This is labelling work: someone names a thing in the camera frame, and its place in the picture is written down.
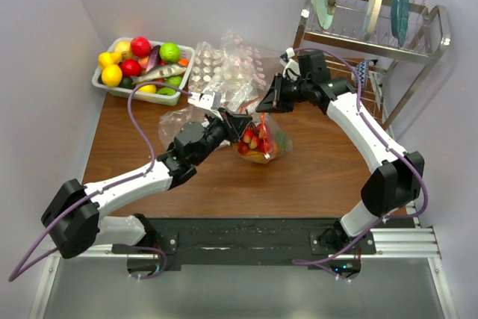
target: bag of fruit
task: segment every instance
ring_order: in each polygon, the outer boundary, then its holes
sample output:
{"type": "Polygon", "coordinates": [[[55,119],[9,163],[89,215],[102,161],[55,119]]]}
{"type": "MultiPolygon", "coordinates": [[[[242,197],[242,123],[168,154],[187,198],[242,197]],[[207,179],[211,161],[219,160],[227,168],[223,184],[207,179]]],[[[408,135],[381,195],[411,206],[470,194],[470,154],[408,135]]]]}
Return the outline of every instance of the bag of fruit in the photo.
{"type": "Polygon", "coordinates": [[[292,151],[291,139],[269,114],[254,114],[253,118],[240,142],[232,144],[242,158],[266,164],[292,151]]]}

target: white basket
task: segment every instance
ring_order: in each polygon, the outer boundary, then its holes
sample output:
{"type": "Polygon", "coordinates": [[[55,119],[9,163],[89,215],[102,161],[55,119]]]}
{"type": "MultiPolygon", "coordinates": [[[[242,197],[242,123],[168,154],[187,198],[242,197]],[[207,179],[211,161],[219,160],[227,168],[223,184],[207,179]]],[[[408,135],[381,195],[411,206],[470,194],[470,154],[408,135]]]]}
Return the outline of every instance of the white basket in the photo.
{"type": "MultiPolygon", "coordinates": [[[[121,37],[119,39],[116,39],[113,44],[108,48],[108,52],[112,52],[114,50],[114,47],[116,44],[118,44],[119,41],[122,40],[127,40],[131,41],[133,40],[132,37],[121,37]]],[[[150,41],[149,42],[151,46],[156,46],[156,45],[163,45],[164,43],[159,42],[159,41],[150,41]]],[[[182,81],[179,85],[180,89],[184,89],[187,83],[187,79],[189,78],[189,74],[191,72],[191,69],[193,67],[193,62],[194,62],[194,56],[195,56],[195,51],[193,48],[190,48],[189,46],[181,46],[178,45],[179,48],[181,49],[181,58],[186,58],[189,61],[189,65],[187,66],[186,72],[184,73],[184,76],[182,78],[182,81]]],[[[99,76],[101,75],[102,70],[98,66],[95,70],[95,73],[93,74],[93,77],[91,78],[91,83],[93,86],[99,87],[100,89],[105,89],[107,90],[111,95],[113,96],[121,96],[121,97],[128,97],[129,94],[131,93],[131,90],[129,89],[123,89],[121,87],[109,87],[104,84],[100,84],[98,82],[99,76]]],[[[141,93],[140,91],[137,91],[135,95],[133,96],[136,100],[141,100],[141,101],[147,101],[147,102],[154,102],[155,104],[163,104],[163,105],[169,105],[169,106],[174,106],[178,103],[179,97],[181,93],[176,91],[174,95],[168,96],[168,95],[158,95],[156,93],[141,93]]]]}

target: fish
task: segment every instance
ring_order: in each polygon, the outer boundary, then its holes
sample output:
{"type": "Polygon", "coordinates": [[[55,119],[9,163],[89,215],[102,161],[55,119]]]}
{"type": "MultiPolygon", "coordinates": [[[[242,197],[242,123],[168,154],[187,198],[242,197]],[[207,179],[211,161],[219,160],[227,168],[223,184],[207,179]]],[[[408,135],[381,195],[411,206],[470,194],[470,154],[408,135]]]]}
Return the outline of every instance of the fish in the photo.
{"type": "Polygon", "coordinates": [[[146,74],[141,76],[132,76],[134,84],[139,84],[145,81],[153,81],[157,78],[169,78],[174,75],[181,75],[186,72],[187,67],[182,66],[181,64],[167,64],[167,65],[157,65],[146,72],[146,74]]]}

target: wire rack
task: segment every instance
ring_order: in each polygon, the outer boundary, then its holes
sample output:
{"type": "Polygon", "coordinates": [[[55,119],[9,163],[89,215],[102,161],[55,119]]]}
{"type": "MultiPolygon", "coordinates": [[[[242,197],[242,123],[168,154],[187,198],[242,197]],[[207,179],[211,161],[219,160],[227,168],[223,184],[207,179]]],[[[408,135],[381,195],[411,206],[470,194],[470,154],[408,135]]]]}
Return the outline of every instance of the wire rack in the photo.
{"type": "MultiPolygon", "coordinates": [[[[439,5],[429,11],[426,0],[420,4],[412,0],[409,4],[406,41],[403,46],[399,46],[397,39],[391,35],[391,0],[382,0],[373,36],[368,41],[363,40],[362,29],[367,3],[368,0],[337,0],[332,26],[325,30],[320,27],[310,0],[306,0],[301,12],[294,48],[300,47],[301,42],[307,40],[376,55],[375,59],[391,59],[391,62],[381,61],[381,63],[387,63],[387,69],[370,66],[367,85],[361,99],[373,117],[384,128],[388,128],[450,44],[447,11],[439,5]],[[421,64],[423,69],[387,116],[383,106],[383,87],[399,62],[421,64]]],[[[349,62],[353,66],[358,63],[358,61],[349,62]]],[[[346,68],[332,59],[329,59],[328,65],[330,69],[343,72],[350,77],[346,68]]]]}

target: wooden table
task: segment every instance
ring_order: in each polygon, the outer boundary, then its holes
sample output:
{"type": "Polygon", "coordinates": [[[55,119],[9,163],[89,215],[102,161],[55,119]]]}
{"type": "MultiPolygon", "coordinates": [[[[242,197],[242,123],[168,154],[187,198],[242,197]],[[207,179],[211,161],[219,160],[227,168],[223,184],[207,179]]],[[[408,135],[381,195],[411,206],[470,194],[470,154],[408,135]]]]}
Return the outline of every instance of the wooden table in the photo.
{"type": "MultiPolygon", "coordinates": [[[[157,154],[159,118],[187,106],[134,101],[133,112],[157,154]]],[[[140,199],[115,212],[152,217],[329,217],[346,214],[369,177],[359,151],[318,108],[302,103],[274,119],[294,150],[269,164],[254,164],[230,148],[218,149],[186,184],[140,199]]],[[[128,118],[126,99],[107,94],[84,183],[97,182],[148,162],[148,149],[128,118]]]]}

